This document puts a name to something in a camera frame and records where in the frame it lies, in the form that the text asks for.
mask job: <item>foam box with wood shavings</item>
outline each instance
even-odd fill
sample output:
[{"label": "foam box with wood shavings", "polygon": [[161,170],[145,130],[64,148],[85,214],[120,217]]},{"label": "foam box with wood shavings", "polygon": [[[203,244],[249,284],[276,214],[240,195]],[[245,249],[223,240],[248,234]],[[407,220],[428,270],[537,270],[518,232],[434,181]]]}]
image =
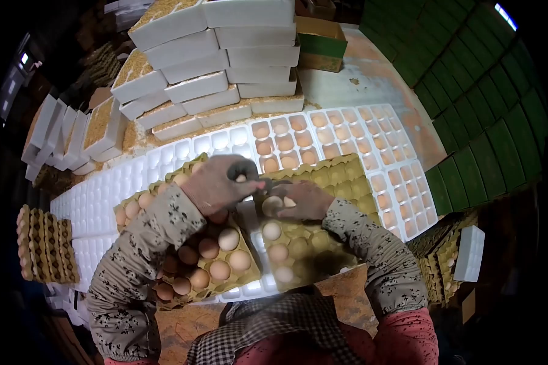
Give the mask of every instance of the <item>foam box with wood shavings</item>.
[{"label": "foam box with wood shavings", "polygon": [[233,84],[229,85],[225,91],[185,101],[183,102],[183,108],[189,115],[195,115],[222,106],[235,104],[239,101],[240,93],[238,92],[238,86]]},{"label": "foam box with wood shavings", "polygon": [[217,71],[169,85],[165,91],[173,103],[182,103],[185,100],[225,91],[227,87],[229,84],[225,71]]},{"label": "foam box with wood shavings", "polygon": [[161,72],[169,84],[176,84],[177,82],[227,69],[229,66],[230,61],[227,59],[227,52],[217,50],[217,52],[193,60],[161,68]]},{"label": "foam box with wood shavings", "polygon": [[144,51],[207,28],[205,14],[195,0],[157,0],[128,31],[136,47]]},{"label": "foam box with wood shavings", "polygon": [[173,39],[144,51],[148,62],[160,70],[196,58],[214,54],[219,50],[215,31],[211,28],[198,33]]},{"label": "foam box with wood shavings", "polygon": [[240,98],[264,98],[268,96],[292,96],[296,92],[296,69],[290,71],[286,82],[264,82],[259,84],[238,84]]},{"label": "foam box with wood shavings", "polygon": [[210,28],[294,23],[294,0],[204,0],[202,6]]},{"label": "foam box with wood shavings", "polygon": [[299,64],[299,54],[298,38],[292,46],[261,46],[227,50],[231,67],[296,67]]},{"label": "foam box with wood shavings", "polygon": [[238,26],[215,28],[222,49],[260,46],[293,46],[296,23],[290,26]]},{"label": "foam box with wood shavings", "polygon": [[184,116],[153,127],[153,135],[161,141],[168,141],[203,128],[195,116]]},{"label": "foam box with wood shavings", "polygon": [[290,67],[229,67],[226,69],[226,74],[230,84],[280,82],[280,80],[289,79]]},{"label": "foam box with wood shavings", "polygon": [[163,90],[153,92],[138,99],[132,100],[126,104],[120,105],[120,112],[129,120],[135,120],[145,112],[154,109],[155,107],[167,102],[169,97]]},{"label": "foam box with wood shavings", "polygon": [[89,157],[97,157],[124,140],[128,119],[120,113],[120,101],[113,96],[93,109],[86,127],[83,148]]},{"label": "foam box with wood shavings", "polygon": [[162,72],[154,70],[146,55],[138,49],[133,50],[120,69],[111,93],[122,104],[142,96],[164,90],[168,85]]},{"label": "foam box with wood shavings", "polygon": [[136,122],[145,129],[150,129],[185,115],[187,112],[184,111],[181,103],[173,103],[168,100],[136,118]]}]

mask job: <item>checkered apron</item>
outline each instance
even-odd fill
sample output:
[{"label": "checkered apron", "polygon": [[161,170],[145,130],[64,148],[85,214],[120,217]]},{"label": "checkered apron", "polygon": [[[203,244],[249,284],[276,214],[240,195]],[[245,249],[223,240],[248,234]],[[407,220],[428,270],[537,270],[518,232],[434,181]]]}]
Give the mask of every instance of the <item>checkered apron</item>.
[{"label": "checkered apron", "polygon": [[328,350],[336,364],[363,364],[338,324],[332,297],[292,293],[237,302],[226,314],[226,325],[193,341],[187,362],[230,365],[244,347],[273,335],[303,332]]}]

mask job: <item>hand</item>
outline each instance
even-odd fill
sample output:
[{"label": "hand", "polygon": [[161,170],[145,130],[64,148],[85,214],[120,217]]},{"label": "hand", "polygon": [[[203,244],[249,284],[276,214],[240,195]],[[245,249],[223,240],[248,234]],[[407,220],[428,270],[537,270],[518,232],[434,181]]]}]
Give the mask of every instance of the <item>hand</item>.
[{"label": "hand", "polygon": [[278,209],[278,218],[293,218],[299,220],[322,220],[335,200],[333,195],[322,190],[317,184],[308,180],[292,183],[281,180],[274,183],[270,195],[285,197],[294,201],[296,206]]},{"label": "hand", "polygon": [[[240,175],[245,175],[247,181],[236,182]],[[254,161],[240,155],[220,155],[207,160],[181,189],[201,214],[208,216],[234,206],[265,187],[266,182],[259,178]]]}]

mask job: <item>person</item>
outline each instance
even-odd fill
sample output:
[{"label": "person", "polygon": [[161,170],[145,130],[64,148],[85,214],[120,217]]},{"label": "person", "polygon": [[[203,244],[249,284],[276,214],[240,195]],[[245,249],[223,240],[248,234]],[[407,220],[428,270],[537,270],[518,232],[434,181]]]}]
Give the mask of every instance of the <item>person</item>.
[{"label": "person", "polygon": [[[236,182],[239,175],[246,182]],[[320,220],[367,263],[365,292],[379,320],[374,339],[340,322],[332,297],[313,287],[228,305],[220,326],[197,337],[194,364],[436,364],[427,291],[411,252],[345,199],[308,181],[273,186],[254,162],[211,157],[182,186],[172,184],[121,232],[102,257],[87,301],[93,340],[105,363],[156,364],[161,343],[151,286],[169,245],[178,249],[206,218],[255,193],[292,199],[281,219]]]}]

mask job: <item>stack of egg trays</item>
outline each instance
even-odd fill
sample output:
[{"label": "stack of egg trays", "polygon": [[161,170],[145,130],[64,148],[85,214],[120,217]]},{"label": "stack of egg trays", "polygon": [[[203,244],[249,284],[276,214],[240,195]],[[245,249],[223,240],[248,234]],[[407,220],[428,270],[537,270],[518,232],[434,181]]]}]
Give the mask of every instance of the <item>stack of egg trays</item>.
[{"label": "stack of egg trays", "polygon": [[[329,194],[343,197],[356,205],[360,211],[366,213],[376,224],[380,224],[376,205],[366,179],[364,169],[358,154],[340,156],[321,161],[315,166],[301,165],[297,170],[285,169],[262,175],[272,180],[311,180]],[[275,244],[288,246],[289,257],[282,263],[269,261],[272,272],[279,266],[290,267],[294,278],[289,283],[275,279],[279,291],[305,286],[324,280],[329,276],[341,273],[345,268],[353,268],[360,264],[357,257],[349,252],[347,247],[336,241],[329,233],[322,229],[320,224],[289,223],[265,217],[262,212],[262,203],[265,196],[255,196],[255,207],[262,218],[260,226],[274,222],[282,229],[281,236],[270,241],[259,237],[264,247],[257,248],[266,257],[268,248]]]}]

